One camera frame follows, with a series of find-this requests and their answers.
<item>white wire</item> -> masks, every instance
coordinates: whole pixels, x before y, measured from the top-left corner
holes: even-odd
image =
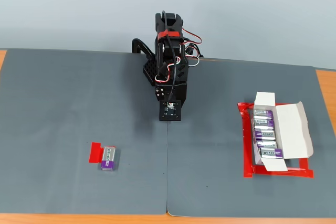
[[[196,58],[197,59],[197,63],[196,64],[194,64],[194,65],[189,65],[189,67],[195,67],[195,66],[197,66],[198,64],[199,64],[199,57],[195,57],[195,56],[189,56],[189,57],[191,57],[191,58]]]
[[[179,56],[175,56],[175,57],[176,57],[176,65],[177,65],[177,64],[179,64],[179,63],[181,62],[181,58],[180,58]],[[168,64],[168,66],[167,66],[167,68],[168,68],[168,72],[170,72],[169,67],[170,67],[170,66],[173,66],[173,65],[174,65],[174,63]],[[169,76],[167,77],[166,80],[158,80],[158,79],[157,79],[158,76],[159,76],[159,75],[157,74],[157,75],[155,76],[155,78],[154,78],[156,82],[159,82],[159,83],[165,83],[165,82],[168,82],[168,81],[169,81]]]

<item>black cable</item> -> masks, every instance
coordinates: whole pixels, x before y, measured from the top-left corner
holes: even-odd
[[[183,40],[190,41],[190,39],[188,39],[188,38],[186,38],[186,37],[183,37]],[[196,47],[197,50],[198,50],[198,52],[199,52],[199,56],[200,56],[200,58],[201,58],[201,57],[204,57],[203,54],[201,54],[201,51],[199,50],[197,44],[194,44],[194,43],[191,42],[191,43],[189,44],[189,46]],[[192,54],[193,54],[194,49],[193,49],[192,47],[188,47],[188,48],[185,50],[185,52],[186,52],[188,55],[192,55]]]
[[[168,102],[170,102],[170,99],[173,96],[173,90],[174,90],[175,81],[176,81],[176,57],[175,57],[175,52],[174,52],[174,49],[173,49],[173,46],[172,46],[172,42],[170,41],[168,35],[167,35],[167,40],[168,40],[170,48],[172,49],[173,59],[174,59],[174,78],[173,78],[172,90],[170,91],[170,94],[169,94],[169,97],[168,97]]]
[[[165,29],[168,31],[166,12],[163,10],[163,11],[162,11],[162,14],[164,15],[164,25],[165,25]],[[170,102],[170,99],[171,99],[172,96],[173,96],[173,90],[174,90],[175,82],[176,82],[176,57],[175,57],[175,52],[174,52],[174,49],[173,49],[172,42],[170,41],[170,39],[169,39],[169,35],[168,35],[168,34],[166,35],[166,38],[167,38],[167,40],[168,40],[169,47],[170,47],[170,49],[172,50],[172,53],[173,53],[173,61],[174,61],[174,78],[173,78],[172,90],[170,91],[170,94],[169,94],[169,97],[168,97],[168,102]]]

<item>white wall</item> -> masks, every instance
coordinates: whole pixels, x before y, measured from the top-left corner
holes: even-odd
[[[155,13],[174,12],[205,57],[336,69],[336,0],[0,0],[0,48],[152,49]]]

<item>red wire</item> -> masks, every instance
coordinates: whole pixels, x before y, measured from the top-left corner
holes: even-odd
[[[199,44],[202,43],[202,39],[200,38],[200,36],[197,36],[196,34],[193,34],[193,33],[187,31],[187,30],[184,29],[184,28],[182,28],[182,30],[185,31],[187,34],[190,34],[190,35],[196,37],[196,38],[199,39],[201,42],[195,42],[195,41],[192,41],[192,40],[188,40],[188,41],[185,41],[185,42],[183,42],[183,43],[181,43],[181,44],[185,45],[185,44],[187,44],[187,43],[194,43],[194,44],[198,44],[198,45],[199,45]]]

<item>open cardboard box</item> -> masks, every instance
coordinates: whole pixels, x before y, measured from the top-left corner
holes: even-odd
[[[302,102],[276,106],[274,93],[257,92],[254,109],[272,110],[277,146],[282,149],[284,156],[283,159],[262,158],[257,143],[253,140],[257,165],[264,164],[267,171],[287,171],[285,159],[310,157],[313,154],[308,121]]]

